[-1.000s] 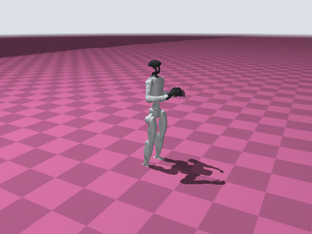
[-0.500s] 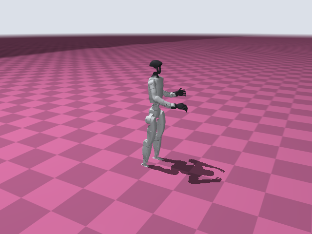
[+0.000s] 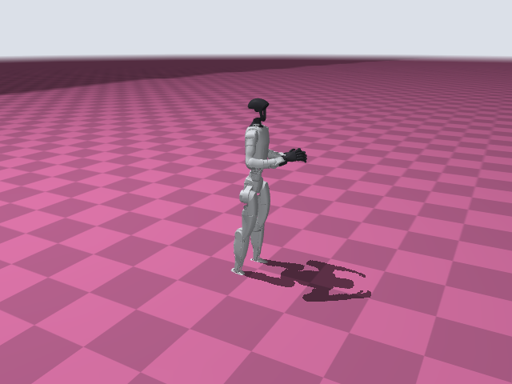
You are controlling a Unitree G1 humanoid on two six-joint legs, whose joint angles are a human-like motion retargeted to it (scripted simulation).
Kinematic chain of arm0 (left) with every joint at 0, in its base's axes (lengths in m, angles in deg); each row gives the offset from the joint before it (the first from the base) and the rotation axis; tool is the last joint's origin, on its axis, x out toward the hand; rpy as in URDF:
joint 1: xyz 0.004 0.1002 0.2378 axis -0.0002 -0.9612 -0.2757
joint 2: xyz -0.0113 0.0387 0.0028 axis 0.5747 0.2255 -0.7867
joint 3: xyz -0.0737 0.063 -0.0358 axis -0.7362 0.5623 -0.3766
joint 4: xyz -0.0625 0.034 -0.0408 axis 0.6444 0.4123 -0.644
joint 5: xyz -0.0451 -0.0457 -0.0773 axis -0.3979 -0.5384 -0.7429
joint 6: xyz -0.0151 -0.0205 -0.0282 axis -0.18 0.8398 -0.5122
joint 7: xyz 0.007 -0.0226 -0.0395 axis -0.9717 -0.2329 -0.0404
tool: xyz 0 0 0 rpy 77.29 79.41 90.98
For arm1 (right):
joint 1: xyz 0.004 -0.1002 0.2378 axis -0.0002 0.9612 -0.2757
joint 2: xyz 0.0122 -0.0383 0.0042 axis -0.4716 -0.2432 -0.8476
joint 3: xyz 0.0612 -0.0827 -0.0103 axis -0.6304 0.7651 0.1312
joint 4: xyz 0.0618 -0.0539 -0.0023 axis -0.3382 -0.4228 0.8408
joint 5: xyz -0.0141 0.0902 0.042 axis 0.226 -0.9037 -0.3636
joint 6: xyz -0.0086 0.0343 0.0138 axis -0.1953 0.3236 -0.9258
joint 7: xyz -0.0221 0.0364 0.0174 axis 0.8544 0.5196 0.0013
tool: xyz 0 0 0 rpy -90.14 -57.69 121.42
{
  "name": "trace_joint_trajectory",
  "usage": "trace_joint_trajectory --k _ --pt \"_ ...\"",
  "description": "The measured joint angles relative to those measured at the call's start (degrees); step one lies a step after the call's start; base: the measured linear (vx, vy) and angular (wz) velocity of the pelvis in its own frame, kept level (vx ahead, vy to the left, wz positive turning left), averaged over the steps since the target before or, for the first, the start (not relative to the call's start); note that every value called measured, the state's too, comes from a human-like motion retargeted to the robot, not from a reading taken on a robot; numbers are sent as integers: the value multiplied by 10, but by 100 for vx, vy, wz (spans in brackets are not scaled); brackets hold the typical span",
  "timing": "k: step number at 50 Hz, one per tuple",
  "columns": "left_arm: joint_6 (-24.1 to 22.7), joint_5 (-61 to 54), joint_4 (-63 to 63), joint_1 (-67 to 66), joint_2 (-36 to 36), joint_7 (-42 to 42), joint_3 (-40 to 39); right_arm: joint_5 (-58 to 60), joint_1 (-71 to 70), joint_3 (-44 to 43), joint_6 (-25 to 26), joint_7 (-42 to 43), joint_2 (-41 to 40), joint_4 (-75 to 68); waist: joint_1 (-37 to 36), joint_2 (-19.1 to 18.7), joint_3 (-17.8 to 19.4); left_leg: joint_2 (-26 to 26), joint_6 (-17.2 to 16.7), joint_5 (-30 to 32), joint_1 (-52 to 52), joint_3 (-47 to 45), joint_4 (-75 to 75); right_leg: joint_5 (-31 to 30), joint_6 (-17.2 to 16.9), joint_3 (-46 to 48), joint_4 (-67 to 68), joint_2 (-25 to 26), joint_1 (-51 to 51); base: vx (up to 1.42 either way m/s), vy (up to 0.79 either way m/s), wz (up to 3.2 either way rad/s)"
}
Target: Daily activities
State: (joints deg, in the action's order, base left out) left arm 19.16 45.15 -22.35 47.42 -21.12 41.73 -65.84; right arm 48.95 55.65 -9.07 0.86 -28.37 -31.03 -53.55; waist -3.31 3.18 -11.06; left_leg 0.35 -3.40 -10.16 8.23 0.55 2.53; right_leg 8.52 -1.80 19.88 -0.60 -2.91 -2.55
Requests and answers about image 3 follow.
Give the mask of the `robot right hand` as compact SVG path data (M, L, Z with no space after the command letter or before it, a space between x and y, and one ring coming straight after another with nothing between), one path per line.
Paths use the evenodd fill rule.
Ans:
M295 150L291 149L286 156L281 156L284 159L284 162L280 163L279 166L283 166L287 164L287 162L295 162L296 160L304 160L305 161L305 155L301 150ZM296 156L297 155L297 156ZM303 157L303 158L300 158Z

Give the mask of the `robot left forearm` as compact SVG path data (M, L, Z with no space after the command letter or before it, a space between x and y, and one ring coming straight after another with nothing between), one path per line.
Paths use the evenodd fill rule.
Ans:
M286 156L283 152L279 153L279 152L276 152L276 151L268 149L268 159L278 158L278 157L281 157L283 155Z

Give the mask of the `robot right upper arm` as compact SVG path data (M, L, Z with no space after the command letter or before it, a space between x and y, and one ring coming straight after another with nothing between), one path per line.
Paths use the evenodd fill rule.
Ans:
M258 141L258 133L256 130L249 130L245 134L246 140L246 166L250 170L254 170L256 168L250 167L248 165L249 159L253 158L256 151L256 142Z

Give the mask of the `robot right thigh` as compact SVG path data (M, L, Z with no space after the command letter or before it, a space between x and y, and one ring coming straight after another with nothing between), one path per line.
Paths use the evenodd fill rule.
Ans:
M241 190L239 195L240 202L247 203L242 210L242 227L237 229L242 231L244 241L249 237L254 229L258 216L258 196L253 191L252 186L247 186ZM236 231L237 231L236 230Z

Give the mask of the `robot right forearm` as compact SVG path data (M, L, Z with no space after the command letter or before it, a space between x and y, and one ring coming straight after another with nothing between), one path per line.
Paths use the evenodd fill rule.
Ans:
M272 158L267 160L251 158L248 161L248 165L253 168L259 168L260 170L264 170L269 168L275 169L279 167L279 164L282 162L284 162L283 157Z

